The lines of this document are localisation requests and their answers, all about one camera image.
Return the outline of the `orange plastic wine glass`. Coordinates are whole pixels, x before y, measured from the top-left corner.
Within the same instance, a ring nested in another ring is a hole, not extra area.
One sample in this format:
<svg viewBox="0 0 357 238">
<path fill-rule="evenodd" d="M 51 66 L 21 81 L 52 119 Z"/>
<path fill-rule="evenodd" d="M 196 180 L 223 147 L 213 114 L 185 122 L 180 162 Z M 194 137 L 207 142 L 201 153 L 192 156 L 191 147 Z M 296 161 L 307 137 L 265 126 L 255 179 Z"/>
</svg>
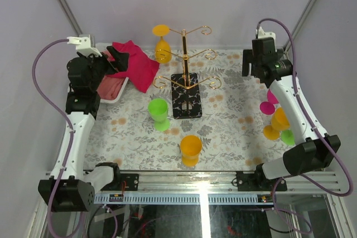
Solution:
<svg viewBox="0 0 357 238">
<path fill-rule="evenodd" d="M 160 38 L 155 48 L 155 59 L 160 64 L 168 63 L 171 60 L 170 45 L 164 40 L 164 37 L 167 36 L 169 32 L 170 29 L 167 25 L 156 25 L 152 29 L 152 33 Z"/>
</svg>

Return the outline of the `magenta plastic wine glass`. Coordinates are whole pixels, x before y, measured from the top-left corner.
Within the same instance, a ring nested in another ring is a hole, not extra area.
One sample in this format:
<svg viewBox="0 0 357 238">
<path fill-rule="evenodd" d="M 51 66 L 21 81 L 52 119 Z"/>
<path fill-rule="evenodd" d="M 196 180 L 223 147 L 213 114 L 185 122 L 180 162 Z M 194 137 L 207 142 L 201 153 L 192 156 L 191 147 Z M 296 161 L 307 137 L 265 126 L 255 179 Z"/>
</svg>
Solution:
<svg viewBox="0 0 357 238">
<path fill-rule="evenodd" d="M 261 102 L 259 106 L 260 111 L 265 115 L 272 115 L 276 111 L 276 105 L 279 104 L 279 101 L 271 90 L 267 91 L 266 98 L 267 100 Z"/>
</svg>

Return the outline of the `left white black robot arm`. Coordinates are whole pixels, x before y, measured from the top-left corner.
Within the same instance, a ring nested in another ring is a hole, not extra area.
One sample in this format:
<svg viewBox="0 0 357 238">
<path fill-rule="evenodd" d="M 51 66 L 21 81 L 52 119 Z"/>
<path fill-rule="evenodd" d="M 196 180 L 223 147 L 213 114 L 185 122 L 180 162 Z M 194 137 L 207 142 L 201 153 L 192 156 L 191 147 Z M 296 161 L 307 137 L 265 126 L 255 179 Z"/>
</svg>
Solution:
<svg viewBox="0 0 357 238">
<path fill-rule="evenodd" d="M 38 184 L 38 192 L 51 212 L 89 211 L 96 193 L 117 190 L 122 184 L 116 163 L 99 163 L 89 174 L 84 173 L 85 147 L 101 101 L 98 87 L 105 75 L 128 68 L 129 53 L 118 52 L 113 46 L 107 51 L 112 61 L 98 52 L 78 52 L 67 63 L 70 83 L 64 111 L 66 130 L 50 177 Z"/>
</svg>

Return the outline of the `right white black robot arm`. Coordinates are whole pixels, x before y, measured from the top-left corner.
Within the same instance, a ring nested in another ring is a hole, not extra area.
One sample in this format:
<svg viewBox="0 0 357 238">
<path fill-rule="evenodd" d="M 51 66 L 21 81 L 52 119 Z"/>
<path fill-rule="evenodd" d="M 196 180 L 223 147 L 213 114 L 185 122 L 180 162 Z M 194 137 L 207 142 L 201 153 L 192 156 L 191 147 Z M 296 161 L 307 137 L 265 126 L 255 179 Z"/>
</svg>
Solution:
<svg viewBox="0 0 357 238">
<path fill-rule="evenodd" d="M 259 190 L 270 191 L 281 177 L 328 167 L 341 141 L 329 135 L 315 117 L 293 76 L 293 64 L 275 47 L 274 38 L 252 40 L 252 48 L 243 51 L 242 75 L 258 78 L 277 98 L 281 110 L 275 112 L 271 125 L 291 130 L 295 143 L 281 158 L 257 165 L 249 181 Z"/>
</svg>

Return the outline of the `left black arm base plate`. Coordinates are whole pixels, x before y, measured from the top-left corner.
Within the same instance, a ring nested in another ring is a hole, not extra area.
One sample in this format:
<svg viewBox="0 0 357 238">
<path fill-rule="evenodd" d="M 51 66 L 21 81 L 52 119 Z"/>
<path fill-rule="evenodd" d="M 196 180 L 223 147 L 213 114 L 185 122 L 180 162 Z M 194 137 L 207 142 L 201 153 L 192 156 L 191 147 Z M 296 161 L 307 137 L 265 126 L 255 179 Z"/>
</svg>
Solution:
<svg viewBox="0 0 357 238">
<path fill-rule="evenodd" d="M 137 173 L 122 173 L 118 178 L 105 185 L 103 191 L 138 191 L 139 174 Z"/>
</svg>

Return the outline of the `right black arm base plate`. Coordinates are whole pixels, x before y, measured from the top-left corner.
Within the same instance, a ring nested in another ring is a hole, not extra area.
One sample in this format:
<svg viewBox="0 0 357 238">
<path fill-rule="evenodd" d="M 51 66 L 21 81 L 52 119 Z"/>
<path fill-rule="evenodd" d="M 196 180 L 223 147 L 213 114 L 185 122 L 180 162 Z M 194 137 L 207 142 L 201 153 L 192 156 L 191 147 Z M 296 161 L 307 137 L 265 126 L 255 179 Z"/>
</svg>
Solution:
<svg viewBox="0 0 357 238">
<path fill-rule="evenodd" d="M 244 192 L 271 192 L 278 179 L 266 179 L 256 171 L 237 171 L 238 191 Z"/>
</svg>

